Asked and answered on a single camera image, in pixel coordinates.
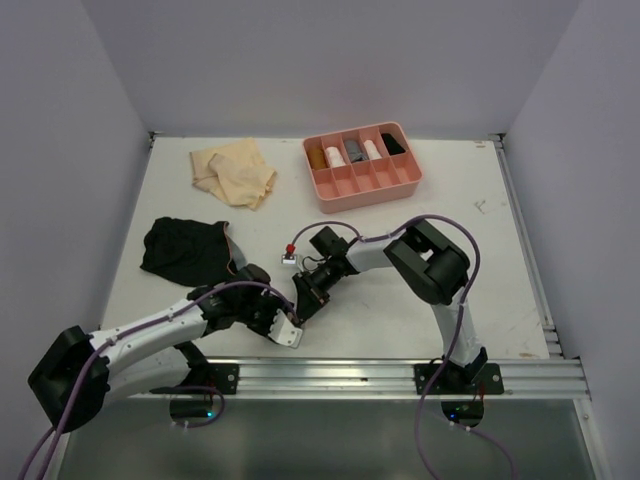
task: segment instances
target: black item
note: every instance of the black item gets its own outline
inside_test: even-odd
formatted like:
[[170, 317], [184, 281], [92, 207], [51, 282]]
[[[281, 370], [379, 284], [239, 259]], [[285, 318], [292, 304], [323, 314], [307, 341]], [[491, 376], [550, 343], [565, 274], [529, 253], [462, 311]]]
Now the black item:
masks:
[[[80, 370], [94, 351], [90, 336], [80, 327], [67, 328], [29, 375], [29, 387], [54, 427], [60, 422]], [[98, 357], [91, 364], [62, 433], [80, 428], [102, 408], [109, 390], [107, 362], [108, 359]]]
[[387, 147], [389, 155], [400, 155], [401, 153], [406, 152], [402, 145], [400, 145], [390, 133], [383, 133], [382, 141], [384, 142], [384, 146]]
[[[209, 363], [200, 349], [192, 342], [176, 345], [187, 360], [191, 369], [179, 387], [206, 387], [213, 385], [224, 395], [235, 395], [238, 386], [238, 373], [240, 366], [235, 363]], [[177, 393], [185, 390], [177, 390], [172, 387], [163, 387], [151, 390], [151, 393]]]
[[227, 225], [159, 218], [144, 237], [146, 251], [140, 268], [186, 287], [229, 280], [237, 268], [231, 258]]
[[[249, 264], [227, 282], [252, 281], [269, 285], [271, 278], [257, 265]], [[199, 287], [187, 295], [187, 300], [195, 300], [210, 287]], [[203, 336], [225, 330], [234, 322], [244, 323], [258, 335], [269, 338], [273, 320], [278, 310], [284, 309], [282, 300], [257, 287], [237, 287], [211, 295], [198, 304], [202, 318], [207, 321]]]
[[367, 154], [360, 149], [360, 145], [355, 140], [345, 140], [344, 149], [347, 151], [347, 156], [351, 163], [362, 162], [363, 160], [369, 160]]
[[442, 402], [440, 406], [447, 420], [465, 427], [477, 427], [484, 418], [484, 402], [481, 400]]
[[341, 278], [358, 273], [346, 259], [351, 245], [344, 238], [338, 237], [331, 228], [324, 227], [310, 242], [325, 260], [313, 271], [297, 273], [292, 277], [298, 298], [296, 315], [301, 323], [306, 322], [329, 302], [328, 291]]
[[[424, 387], [438, 367], [440, 365], [437, 363], [419, 363], [413, 366], [418, 395], [422, 395]], [[455, 370], [459, 368], [451, 362], [447, 363], [427, 395], [477, 395], [480, 392], [486, 395], [502, 395], [504, 393], [500, 365], [497, 363], [485, 363], [471, 381], [463, 381], [457, 376], [458, 372]]]
[[[432, 255], [424, 260], [427, 252]], [[384, 253], [413, 293], [430, 305], [449, 305], [468, 281], [469, 257], [426, 220], [407, 228]]]

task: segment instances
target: purple cable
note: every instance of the purple cable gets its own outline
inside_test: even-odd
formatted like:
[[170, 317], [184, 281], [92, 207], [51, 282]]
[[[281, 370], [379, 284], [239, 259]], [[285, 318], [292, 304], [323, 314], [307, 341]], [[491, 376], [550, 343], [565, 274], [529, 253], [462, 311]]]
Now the purple cable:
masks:
[[[124, 332], [120, 332], [118, 335], [116, 335], [116, 341], [122, 340], [123, 338], [126, 338], [130, 335], [133, 335], [134, 333], [137, 333], [141, 330], [144, 330], [146, 328], [150, 328], [153, 327], [155, 325], [158, 325], [160, 323], [169, 321], [171, 318], [173, 317], [177, 317], [179, 315], [182, 315], [183, 313], [187, 312], [188, 310], [192, 309], [193, 307], [195, 307], [196, 305], [198, 305], [200, 302], [204, 301], [207, 297], [211, 296], [211, 295], [216, 295], [220, 292], [223, 292], [225, 290], [229, 290], [231, 288], [235, 288], [235, 287], [259, 287], [262, 288], [263, 290], [268, 290], [271, 293], [273, 293], [275, 296], [277, 296], [280, 300], [282, 300], [282, 302], [284, 303], [285, 307], [287, 307], [287, 310], [289, 310], [289, 312], [291, 312], [291, 314], [293, 315], [294, 320], [299, 323], [298, 317], [296, 315], [295, 309], [293, 308], [293, 305], [291, 304], [291, 302], [289, 302], [289, 300], [287, 300], [287, 298], [280, 293], [278, 290], [276, 290], [275, 288], [273, 288], [271, 285], [266, 285], [264, 283], [259, 283], [259, 282], [251, 282], [251, 281], [239, 281], [239, 282], [231, 282], [231, 283], [226, 283], [224, 285], [220, 285], [218, 287], [215, 287], [213, 289], [211, 289], [210, 291], [208, 291], [207, 293], [201, 295], [200, 297], [198, 297], [196, 300], [194, 300], [193, 302], [185, 305], [184, 307], [176, 310], [173, 313], [172, 317], [169, 317], [169, 315], [165, 315], [163, 317], [159, 317], [153, 320], [149, 320], [148, 322], [142, 323], [140, 325], [137, 325], [135, 327], [130, 328], [129, 330], [125, 330]], [[116, 342], [114, 341], [107, 341], [105, 343], [103, 343], [102, 345], [100, 345], [92, 354], [91, 356], [87, 359], [87, 361], [85, 362], [85, 364], [82, 366], [82, 369], [80, 370], [80, 373], [78, 374], [78, 378], [76, 378], [76, 382], [73, 385], [73, 389], [71, 390], [71, 394], [69, 395], [69, 400], [67, 400], [67, 404], [64, 407], [64, 411], [62, 412], [62, 416], [60, 417], [60, 421], [58, 422], [58, 428], [55, 429], [55, 434], [53, 436], [53, 440], [51, 441], [51, 445], [49, 445], [49, 449], [47, 450], [47, 454], [44, 458], [44, 460], [42, 461], [42, 465], [40, 467], [40, 471], [38, 472], [37, 475], [37, 480], [42, 480], [45, 476], [45, 474], [47, 473], [47, 469], [49, 468], [49, 464], [51, 463], [51, 459], [53, 458], [53, 454], [55, 453], [55, 450], [58, 446], [58, 443], [60, 442], [60, 437], [62, 435], [62, 432], [64, 432], [64, 429], [67, 425], [67, 421], [69, 420], [69, 416], [71, 415], [71, 410], [73, 409], [73, 405], [76, 402], [76, 399], [78, 398], [78, 394], [80, 393], [80, 388], [82, 387], [82, 384], [84, 383], [84, 379], [87, 376], [87, 373], [89, 372], [89, 368], [91, 367], [91, 365], [93, 364], [93, 362], [96, 360], [96, 358], [98, 358], [98, 356], [100, 356], [100, 354], [102, 352], [104, 352], [108, 347], [115, 345]], [[42, 447], [42, 445], [44, 444], [44, 440], [41, 440], [39, 442], [39, 445], [37, 445], [37, 449], [34, 449], [34, 451], [32, 452], [33, 457], [35, 457], [35, 455], [37, 455], [38, 450]], [[23, 480], [27, 474], [27, 471], [29, 469], [29, 465], [27, 465], [27, 463], [25, 462], [25, 465], [23, 466], [22, 471], [24, 471], [24, 475], [21, 477], [18, 477], [19, 480]]]
[[291, 240], [291, 245], [295, 245], [296, 242], [298, 241], [298, 239], [300, 238], [300, 236], [304, 232], [306, 232], [307, 230], [311, 230], [312, 228], [315, 228], [315, 227], [321, 227], [322, 225], [338, 225], [340, 227], [348, 228], [353, 233], [355, 233], [356, 238], [358, 240], [362, 240], [362, 235], [360, 235], [360, 232], [358, 231], [358, 229], [356, 227], [354, 227], [353, 225], [350, 225], [350, 224], [345, 223], [345, 222], [338, 222], [338, 221], [335, 221], [335, 220], [327, 220], [325, 222], [312, 223], [311, 225], [307, 225], [306, 227], [304, 227], [302, 230], [300, 230], [298, 233], [296, 233], [295, 237], [293, 237], [293, 240]]
[[25, 460], [24, 465], [22, 465], [22, 468], [20, 469], [20, 473], [18, 474], [19, 480], [22, 480], [27, 476], [27, 472], [29, 471], [29, 467], [31, 467], [33, 460], [36, 458], [36, 455], [38, 455], [38, 452], [42, 448], [42, 445], [44, 445], [44, 442], [47, 441], [47, 439], [51, 436], [52, 433], [53, 433], [53, 426], [50, 427], [49, 430], [47, 430], [44, 433], [44, 435], [40, 438], [40, 440], [38, 440], [38, 443], [36, 443], [36, 446], [33, 447], [33, 450], [31, 450], [31, 453], [29, 453], [29, 456]]
[[[456, 329], [453, 334], [453, 339], [451, 340], [451, 345], [449, 345], [449, 349], [447, 350], [447, 353], [445, 353], [444, 358], [442, 359], [442, 363], [436, 369], [435, 373], [431, 376], [431, 378], [427, 382], [427, 385], [424, 387], [424, 390], [422, 391], [422, 395], [420, 396], [420, 400], [418, 401], [418, 408], [416, 409], [413, 433], [415, 436], [416, 448], [418, 449], [418, 454], [420, 455], [422, 463], [424, 464], [425, 468], [429, 471], [431, 476], [436, 480], [441, 480], [441, 477], [436, 473], [435, 469], [433, 468], [433, 465], [431, 465], [431, 462], [427, 458], [427, 454], [424, 450], [424, 447], [422, 446], [422, 440], [420, 438], [420, 418], [422, 416], [422, 410], [424, 409], [424, 404], [427, 398], [427, 394], [429, 393], [429, 391], [435, 384], [436, 380], [442, 374], [442, 371], [444, 370], [447, 363], [449, 362], [449, 359], [453, 354], [453, 350], [455, 349], [456, 342], [458, 341], [458, 337], [460, 336], [460, 330], [462, 329], [462, 318], [464, 317], [464, 304], [466, 303], [467, 296], [469, 295], [469, 291], [471, 290], [473, 283], [476, 281], [476, 278], [478, 277], [478, 271], [480, 270], [480, 247], [478, 246], [478, 242], [473, 237], [473, 235], [471, 235], [471, 232], [469, 232], [469, 230], [467, 230], [465, 227], [460, 225], [455, 220], [451, 220], [448, 217], [443, 217], [442, 215], [436, 215], [436, 214], [418, 215], [417, 217], [414, 217], [411, 220], [408, 220], [407, 222], [403, 223], [400, 227], [394, 230], [390, 235], [372, 237], [364, 241], [377, 242], [380, 240], [385, 240], [389, 237], [393, 237], [397, 235], [403, 229], [410, 227], [411, 225], [417, 223], [420, 220], [439, 220], [441, 222], [448, 223], [449, 225], [457, 228], [460, 232], [462, 232], [465, 235], [465, 237], [467, 237], [467, 239], [471, 243], [471, 246], [473, 247], [473, 253], [475, 255], [475, 265], [473, 267], [473, 271], [471, 272], [469, 281], [465, 285], [464, 290], [462, 291], [462, 295], [460, 296]], [[507, 451], [507, 449], [503, 445], [501, 445], [497, 440], [487, 435], [486, 433], [482, 433], [480, 431], [473, 430], [473, 429], [471, 431], [475, 435], [482, 437], [485, 440], [488, 440], [489, 442], [493, 443], [498, 449], [500, 449], [505, 454], [505, 456], [507, 457], [507, 460], [509, 461], [509, 465], [511, 466], [511, 478], [517, 479], [519, 477], [518, 470], [516, 468], [513, 457]]]

